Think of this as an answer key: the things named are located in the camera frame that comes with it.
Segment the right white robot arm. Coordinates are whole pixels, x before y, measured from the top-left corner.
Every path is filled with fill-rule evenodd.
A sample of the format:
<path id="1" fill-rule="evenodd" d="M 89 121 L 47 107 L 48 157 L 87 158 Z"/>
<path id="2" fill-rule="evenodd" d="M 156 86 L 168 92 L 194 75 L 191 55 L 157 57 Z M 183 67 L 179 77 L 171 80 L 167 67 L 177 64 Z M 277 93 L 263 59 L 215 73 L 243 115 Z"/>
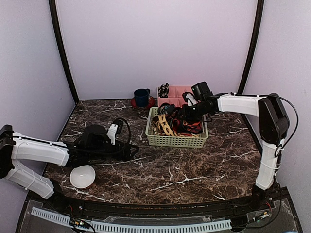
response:
<path id="1" fill-rule="evenodd" d="M 275 183 L 280 167 L 281 153 L 288 142 L 287 131 L 290 121 L 281 97 L 269 95 L 240 95 L 211 93 L 196 95 L 196 101 L 189 106 L 184 104 L 177 112 L 177 126 L 183 122 L 198 121 L 203 115 L 214 115 L 216 112 L 233 112 L 256 116 L 259 119 L 259 132 L 262 139 L 262 153 L 259 173 L 248 199 L 248 207 L 259 210 L 267 202 L 268 190 Z"/>

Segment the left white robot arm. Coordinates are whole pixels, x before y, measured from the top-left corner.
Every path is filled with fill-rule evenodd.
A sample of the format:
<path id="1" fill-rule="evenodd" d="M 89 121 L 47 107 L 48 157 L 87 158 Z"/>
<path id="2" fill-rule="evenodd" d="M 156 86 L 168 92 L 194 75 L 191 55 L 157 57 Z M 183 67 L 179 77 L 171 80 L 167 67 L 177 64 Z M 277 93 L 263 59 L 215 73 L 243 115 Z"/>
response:
<path id="1" fill-rule="evenodd" d="M 85 127 L 74 142 L 52 142 L 31 138 L 17 133 L 11 125 L 0 130 L 0 177 L 17 183 L 40 197 L 49 200 L 51 206 L 63 212 L 69 207 L 59 184 L 37 174 L 23 165 L 21 160 L 33 160 L 65 167 L 98 164 L 105 158 L 129 161 L 139 151 L 128 139 L 116 139 L 122 125 L 113 123 L 106 130 L 100 125 Z"/>

